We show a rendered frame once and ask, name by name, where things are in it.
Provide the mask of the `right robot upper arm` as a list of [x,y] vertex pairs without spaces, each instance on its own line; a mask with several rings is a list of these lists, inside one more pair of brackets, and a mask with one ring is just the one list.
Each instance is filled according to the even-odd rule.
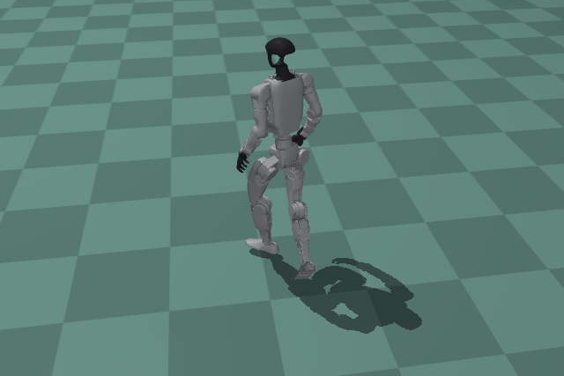
[[313,78],[308,73],[299,73],[303,79],[304,83],[304,98],[309,104],[309,108],[307,109],[307,116],[310,119],[315,119],[323,112],[322,107],[320,105],[314,84]]

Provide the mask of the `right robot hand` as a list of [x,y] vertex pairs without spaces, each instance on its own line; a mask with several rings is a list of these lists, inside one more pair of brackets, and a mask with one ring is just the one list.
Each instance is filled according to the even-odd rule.
[[297,135],[293,135],[292,136],[292,142],[297,143],[299,146],[302,146],[303,144],[303,140],[306,140],[307,138],[303,137],[300,135],[300,133],[303,131],[303,127],[297,132]]

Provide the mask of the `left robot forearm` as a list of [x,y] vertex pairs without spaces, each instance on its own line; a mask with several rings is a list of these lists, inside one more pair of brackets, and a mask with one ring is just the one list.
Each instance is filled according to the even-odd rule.
[[262,138],[258,138],[258,134],[259,134],[258,128],[256,126],[253,126],[251,131],[250,131],[248,140],[245,142],[245,144],[241,147],[241,149],[239,151],[240,154],[241,154],[241,152],[243,152],[247,155],[247,158],[249,157],[249,155],[262,142]]

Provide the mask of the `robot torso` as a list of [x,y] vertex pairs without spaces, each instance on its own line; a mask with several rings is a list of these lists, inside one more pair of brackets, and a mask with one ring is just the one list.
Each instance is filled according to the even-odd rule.
[[271,84],[271,96],[267,100],[267,126],[275,137],[270,147],[270,155],[280,161],[278,170],[288,168],[299,158],[298,144],[292,142],[291,134],[300,127],[303,116],[304,83],[301,75],[291,69],[294,79],[285,82],[275,79],[277,73],[266,78],[263,83]]

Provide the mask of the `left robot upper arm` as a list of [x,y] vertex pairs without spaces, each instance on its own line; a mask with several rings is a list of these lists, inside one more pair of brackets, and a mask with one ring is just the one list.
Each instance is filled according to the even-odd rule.
[[[269,135],[267,126],[267,100],[271,96],[271,84],[263,83],[252,88],[250,98],[253,103],[253,114],[258,128],[258,138],[265,138]],[[257,139],[258,139],[257,138]]]

